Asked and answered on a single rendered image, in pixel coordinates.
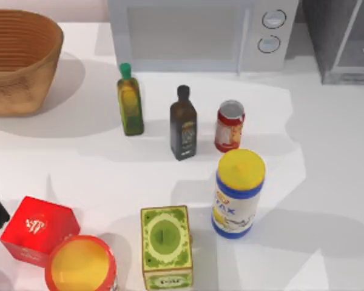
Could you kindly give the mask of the pale microwave oven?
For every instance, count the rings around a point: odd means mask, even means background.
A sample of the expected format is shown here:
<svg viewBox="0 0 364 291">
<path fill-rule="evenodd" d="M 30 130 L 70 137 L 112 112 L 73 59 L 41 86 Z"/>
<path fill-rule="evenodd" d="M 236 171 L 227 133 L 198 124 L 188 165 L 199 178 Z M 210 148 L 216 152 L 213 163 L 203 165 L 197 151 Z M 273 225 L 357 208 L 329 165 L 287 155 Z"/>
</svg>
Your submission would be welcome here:
<svg viewBox="0 0 364 291">
<path fill-rule="evenodd" d="M 107 0 L 116 60 L 136 72 L 258 73 L 280 70 L 300 0 Z M 277 29 L 262 24 L 283 10 Z M 261 38 L 280 48 L 264 54 Z"/>
</svg>

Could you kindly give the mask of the yellow-lidded blue and white canister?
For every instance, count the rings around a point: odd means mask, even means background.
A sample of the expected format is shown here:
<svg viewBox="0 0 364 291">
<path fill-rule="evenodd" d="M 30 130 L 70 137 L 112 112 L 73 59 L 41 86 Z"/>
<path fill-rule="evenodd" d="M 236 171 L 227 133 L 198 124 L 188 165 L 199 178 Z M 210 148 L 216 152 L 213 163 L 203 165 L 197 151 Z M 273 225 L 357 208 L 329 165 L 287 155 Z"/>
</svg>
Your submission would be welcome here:
<svg viewBox="0 0 364 291">
<path fill-rule="evenodd" d="M 211 222 L 227 239 L 250 231 L 265 183 L 266 166 L 260 155 L 248 149 L 226 152 L 219 160 Z"/>
</svg>

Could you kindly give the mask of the red box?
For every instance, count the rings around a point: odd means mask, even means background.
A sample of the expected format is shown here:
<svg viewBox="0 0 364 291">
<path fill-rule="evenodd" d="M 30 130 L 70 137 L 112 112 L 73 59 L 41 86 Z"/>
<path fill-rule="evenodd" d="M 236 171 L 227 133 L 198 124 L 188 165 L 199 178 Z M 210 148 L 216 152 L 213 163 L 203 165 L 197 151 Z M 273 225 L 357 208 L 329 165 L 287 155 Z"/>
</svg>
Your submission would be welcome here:
<svg viewBox="0 0 364 291">
<path fill-rule="evenodd" d="M 79 233 L 79 223 L 70 207 L 26 196 L 0 240 L 15 259 L 45 267 L 53 249 Z"/>
</svg>

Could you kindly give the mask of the green oil bottle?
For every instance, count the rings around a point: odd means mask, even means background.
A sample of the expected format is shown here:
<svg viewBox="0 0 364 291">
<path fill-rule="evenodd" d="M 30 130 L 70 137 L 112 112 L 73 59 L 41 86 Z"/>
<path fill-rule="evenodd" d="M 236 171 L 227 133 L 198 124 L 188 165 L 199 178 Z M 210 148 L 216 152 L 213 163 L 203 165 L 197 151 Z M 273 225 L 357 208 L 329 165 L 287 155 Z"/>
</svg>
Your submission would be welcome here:
<svg viewBox="0 0 364 291">
<path fill-rule="evenodd" d="M 117 82 L 118 102 L 124 134 L 141 135 L 144 133 L 144 121 L 139 83 L 132 76 L 129 63 L 121 63 L 119 71 L 121 79 Z"/>
</svg>

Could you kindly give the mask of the woven wooden basket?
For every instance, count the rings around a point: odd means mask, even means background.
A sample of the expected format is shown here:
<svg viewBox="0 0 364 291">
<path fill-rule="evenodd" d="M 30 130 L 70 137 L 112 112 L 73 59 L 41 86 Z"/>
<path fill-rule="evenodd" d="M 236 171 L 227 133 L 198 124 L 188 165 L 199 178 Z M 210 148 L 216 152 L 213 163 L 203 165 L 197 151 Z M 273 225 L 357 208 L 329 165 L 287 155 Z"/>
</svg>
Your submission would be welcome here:
<svg viewBox="0 0 364 291">
<path fill-rule="evenodd" d="M 36 113 L 55 76 L 64 33 L 39 13 L 0 9 L 0 116 Z"/>
</svg>

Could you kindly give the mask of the red tub with yellow lid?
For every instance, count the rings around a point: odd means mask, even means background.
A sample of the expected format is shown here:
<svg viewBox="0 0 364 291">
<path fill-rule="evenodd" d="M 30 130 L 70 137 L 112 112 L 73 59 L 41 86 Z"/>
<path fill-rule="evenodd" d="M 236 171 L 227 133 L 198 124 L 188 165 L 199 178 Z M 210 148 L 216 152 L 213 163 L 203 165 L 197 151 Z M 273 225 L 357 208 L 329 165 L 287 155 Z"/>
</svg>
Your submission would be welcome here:
<svg viewBox="0 0 364 291">
<path fill-rule="evenodd" d="M 112 249 L 95 236 L 64 240 L 50 254 L 44 273 L 49 291 L 119 291 Z"/>
</svg>

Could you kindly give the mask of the dark oil bottle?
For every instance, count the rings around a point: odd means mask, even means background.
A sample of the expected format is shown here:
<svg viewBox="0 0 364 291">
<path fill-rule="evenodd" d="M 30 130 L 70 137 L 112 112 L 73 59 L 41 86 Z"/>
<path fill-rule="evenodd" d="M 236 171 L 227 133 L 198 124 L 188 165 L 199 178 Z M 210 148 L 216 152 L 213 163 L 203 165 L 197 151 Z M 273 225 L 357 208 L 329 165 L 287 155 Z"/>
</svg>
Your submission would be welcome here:
<svg viewBox="0 0 364 291">
<path fill-rule="evenodd" d="M 190 87 L 177 88 L 178 100 L 170 107 L 170 147 L 178 161 L 197 152 L 197 111 L 190 101 Z"/>
</svg>

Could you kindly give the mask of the microwave knob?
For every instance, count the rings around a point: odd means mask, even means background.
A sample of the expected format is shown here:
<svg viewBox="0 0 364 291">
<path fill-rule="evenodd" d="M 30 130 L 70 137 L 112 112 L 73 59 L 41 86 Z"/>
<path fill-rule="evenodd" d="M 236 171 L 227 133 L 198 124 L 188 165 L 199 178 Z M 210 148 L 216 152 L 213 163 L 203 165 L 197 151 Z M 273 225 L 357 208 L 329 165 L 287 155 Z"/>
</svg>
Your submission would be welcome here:
<svg viewBox="0 0 364 291">
<path fill-rule="evenodd" d="M 286 13 L 283 10 L 266 12 L 262 17 L 262 24 L 267 29 L 277 29 L 286 22 Z"/>
<path fill-rule="evenodd" d="M 257 48 L 264 54 L 276 52 L 281 46 L 281 40 L 277 36 L 271 35 L 261 38 L 257 43 Z"/>
</svg>

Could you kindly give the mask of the red and white can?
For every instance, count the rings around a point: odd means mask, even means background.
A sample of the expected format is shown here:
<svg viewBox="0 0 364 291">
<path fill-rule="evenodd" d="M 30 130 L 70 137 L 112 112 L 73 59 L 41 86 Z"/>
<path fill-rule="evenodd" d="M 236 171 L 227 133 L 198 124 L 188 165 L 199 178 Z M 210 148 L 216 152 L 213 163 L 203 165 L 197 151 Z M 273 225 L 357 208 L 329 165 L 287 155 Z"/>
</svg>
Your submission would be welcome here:
<svg viewBox="0 0 364 291">
<path fill-rule="evenodd" d="M 214 140 L 219 151 L 225 153 L 239 148 L 244 120 L 244 107 L 239 101 L 230 99 L 220 104 Z"/>
</svg>

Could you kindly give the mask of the green tin box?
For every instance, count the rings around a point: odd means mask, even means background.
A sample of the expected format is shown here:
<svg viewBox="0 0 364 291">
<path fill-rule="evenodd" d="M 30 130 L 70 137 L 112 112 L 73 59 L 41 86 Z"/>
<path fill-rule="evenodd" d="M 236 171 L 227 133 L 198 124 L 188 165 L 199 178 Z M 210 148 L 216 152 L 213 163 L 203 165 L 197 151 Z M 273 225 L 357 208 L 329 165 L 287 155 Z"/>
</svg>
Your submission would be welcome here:
<svg viewBox="0 0 364 291">
<path fill-rule="evenodd" d="M 141 268 L 147 291 L 193 286 L 192 239 L 187 206 L 140 210 Z"/>
</svg>

